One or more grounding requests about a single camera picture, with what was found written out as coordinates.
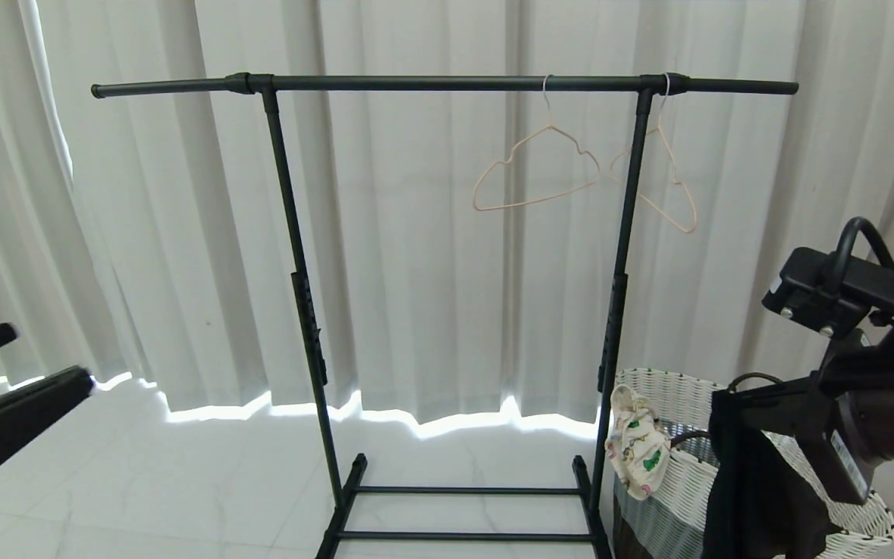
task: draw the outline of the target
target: white curtain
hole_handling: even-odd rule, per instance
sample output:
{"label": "white curtain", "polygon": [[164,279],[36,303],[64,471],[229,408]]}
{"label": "white curtain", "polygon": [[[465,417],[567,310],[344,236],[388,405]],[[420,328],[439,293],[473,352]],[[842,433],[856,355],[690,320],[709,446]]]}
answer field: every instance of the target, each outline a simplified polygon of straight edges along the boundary
{"label": "white curtain", "polygon": [[[266,390],[276,404],[311,398],[263,109],[231,93],[98,100],[93,82],[235,71],[801,82],[792,99],[668,100],[664,131],[699,229],[684,236],[638,206],[621,367],[717,381],[751,368],[805,374],[823,339],[765,314],[761,294],[797,245],[833,247],[854,215],[891,218],[894,1],[40,0],[49,84],[23,18],[32,6],[0,5],[0,26],[20,36],[0,41],[0,143],[13,142],[0,149],[0,173],[15,177],[0,188],[53,194],[0,210],[0,293],[13,300],[0,319],[28,338],[17,359],[102,367],[92,355],[105,349],[157,382],[172,409]],[[49,95],[71,176],[50,134]],[[544,124],[542,96],[278,98],[332,401],[361,389],[366,408],[423,422],[496,411],[512,395],[524,415],[591,421],[622,187],[604,178],[506,212],[470,204],[479,174]],[[549,95],[556,123],[604,166],[629,141],[634,98]],[[590,169],[572,149],[533,141],[489,177],[483,201],[582,184]],[[668,176],[651,141],[641,190],[687,223],[688,201]],[[28,269],[3,264],[10,251],[26,251]],[[61,266],[62,252],[75,259],[64,251],[81,265]]]}

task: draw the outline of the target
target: top hanging rod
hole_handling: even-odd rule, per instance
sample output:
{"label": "top hanging rod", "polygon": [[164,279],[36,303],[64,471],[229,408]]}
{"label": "top hanging rod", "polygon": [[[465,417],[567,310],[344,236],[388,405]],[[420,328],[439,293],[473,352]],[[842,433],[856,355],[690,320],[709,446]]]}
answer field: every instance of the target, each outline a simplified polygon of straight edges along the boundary
{"label": "top hanging rod", "polygon": [[[795,82],[761,82],[756,79],[689,78],[668,74],[670,95],[685,92],[765,93],[794,95]],[[271,75],[239,74],[226,78],[175,79],[169,82],[93,85],[96,98],[181,92],[539,92],[543,75]],[[667,79],[657,75],[550,75],[549,92],[642,92],[664,94]]]}

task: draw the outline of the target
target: white patterned cloth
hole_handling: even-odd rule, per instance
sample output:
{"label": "white patterned cloth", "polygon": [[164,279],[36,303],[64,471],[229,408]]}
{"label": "white patterned cloth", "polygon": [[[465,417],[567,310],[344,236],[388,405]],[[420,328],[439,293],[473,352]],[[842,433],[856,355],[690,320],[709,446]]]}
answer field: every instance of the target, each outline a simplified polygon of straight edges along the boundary
{"label": "white patterned cloth", "polygon": [[606,441],[609,461],[632,498],[649,498],[664,479],[671,438],[650,401],[629,386],[614,388],[611,404],[616,421]]}

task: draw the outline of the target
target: floor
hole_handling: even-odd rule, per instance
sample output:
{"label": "floor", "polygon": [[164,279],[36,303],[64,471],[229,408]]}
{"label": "floor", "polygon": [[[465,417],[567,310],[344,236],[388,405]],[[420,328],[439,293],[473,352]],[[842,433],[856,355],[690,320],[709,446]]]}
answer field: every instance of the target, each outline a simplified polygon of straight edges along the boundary
{"label": "floor", "polygon": [[[99,392],[0,467],[0,559],[311,558],[332,498],[307,412],[264,406],[236,411],[244,421],[185,421],[136,380]],[[342,418],[334,423],[341,474],[367,452],[368,484],[571,486],[572,457],[592,452],[588,439],[517,425],[430,435],[398,421]],[[362,496],[348,529],[571,533],[585,525],[575,498]],[[347,542],[338,556],[592,553],[574,545]],[[894,545],[880,558],[894,559]]]}

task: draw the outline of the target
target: black metal clothes rack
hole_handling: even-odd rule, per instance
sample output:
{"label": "black metal clothes rack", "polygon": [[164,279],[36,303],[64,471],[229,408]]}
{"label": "black metal clothes rack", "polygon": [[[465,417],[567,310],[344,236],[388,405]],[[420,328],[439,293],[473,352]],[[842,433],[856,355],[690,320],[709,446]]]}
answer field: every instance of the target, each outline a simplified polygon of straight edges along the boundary
{"label": "black metal clothes rack", "polygon": [[[794,95],[799,85],[794,82],[760,82],[746,79],[689,78],[687,75],[634,75],[634,77],[563,77],[551,75],[546,86],[553,92],[635,92],[636,120],[632,135],[630,163],[625,182],[625,198],[620,223],[619,243],[614,264],[613,286],[609,301],[602,358],[598,371],[598,390],[602,394],[599,411],[599,431],[596,435],[595,457],[590,480],[585,459],[575,456],[571,463],[575,488],[430,488],[429,486],[377,486],[362,484],[368,467],[365,454],[359,453],[351,467],[347,481],[341,484],[334,448],[330,416],[327,413],[326,364],[320,347],[320,330],[316,323],[305,251],[299,230],[299,218],[292,192],[285,142],[278,111],[277,92],[281,91],[360,91],[360,92],[538,92],[543,89],[543,75],[506,75],[506,77],[459,77],[458,75],[429,75],[429,77],[383,77],[382,75],[271,75],[239,73],[226,78],[180,79],[169,82],[138,82],[137,84],[93,85],[97,99],[121,95],[150,95],[150,93],[178,92],[234,92],[260,95],[271,134],[274,159],[281,186],[281,198],[288,226],[288,236],[295,259],[292,286],[302,330],[313,397],[316,400],[323,450],[330,486],[333,491],[334,512],[323,535],[317,559],[330,559],[337,553],[343,540],[423,540],[423,541],[497,541],[497,542],[560,542],[589,543],[599,559],[611,559],[609,539],[599,514],[599,496],[605,467],[604,439],[609,432],[610,395],[619,354],[623,329],[625,293],[627,293],[627,251],[630,245],[632,217],[636,206],[636,188],[643,156],[643,141],[650,116],[650,105],[655,95],[680,95],[685,92],[765,93],[765,95]],[[347,530],[348,517],[358,495],[563,495],[577,496],[585,512],[588,533],[481,533],[481,532],[404,532]]]}

